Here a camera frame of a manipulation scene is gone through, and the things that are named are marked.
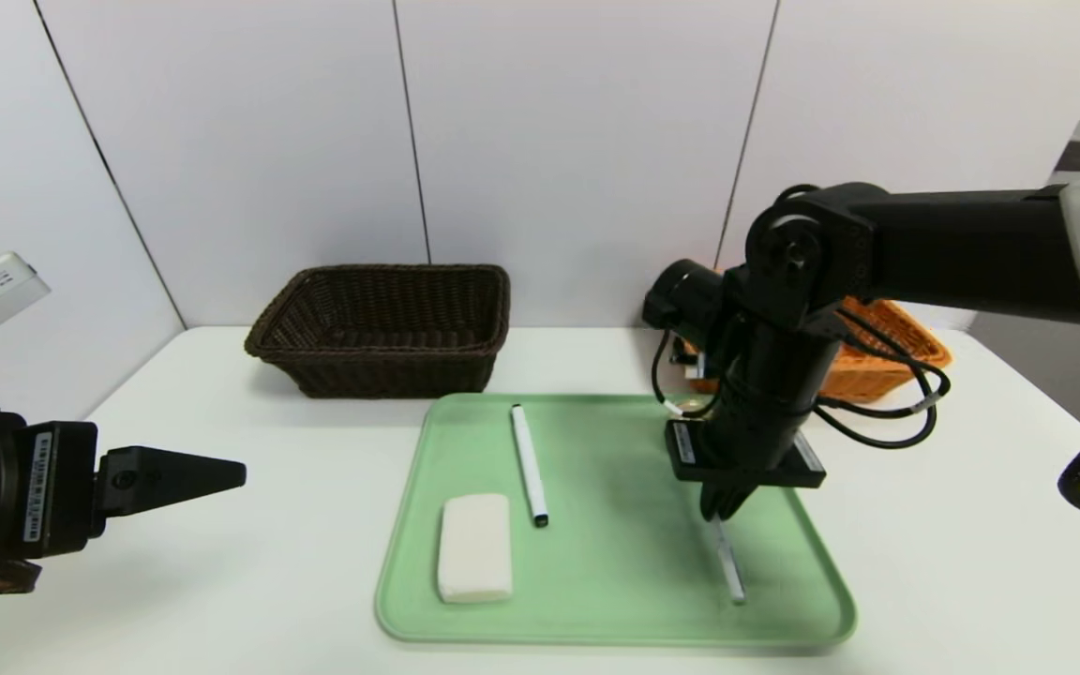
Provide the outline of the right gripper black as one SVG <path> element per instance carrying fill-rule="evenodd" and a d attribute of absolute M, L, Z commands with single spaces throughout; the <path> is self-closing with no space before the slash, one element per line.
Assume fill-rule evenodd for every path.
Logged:
<path fill-rule="evenodd" d="M 665 400 L 664 438 L 674 475 L 702 483 L 699 512 L 728 521 L 761 486 L 819 488 L 827 471 L 801 433 L 804 407 L 777 400 L 721 400 L 691 418 Z"/>

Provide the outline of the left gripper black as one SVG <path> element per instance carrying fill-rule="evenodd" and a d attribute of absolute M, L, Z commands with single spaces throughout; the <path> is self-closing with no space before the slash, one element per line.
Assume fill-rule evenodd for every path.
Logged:
<path fill-rule="evenodd" d="M 93 505 L 102 518 L 127 517 L 246 483 L 241 462 L 124 447 L 102 457 L 95 486 L 96 438 L 93 423 L 29 426 L 0 409 L 0 559 L 81 551 L 93 534 Z"/>

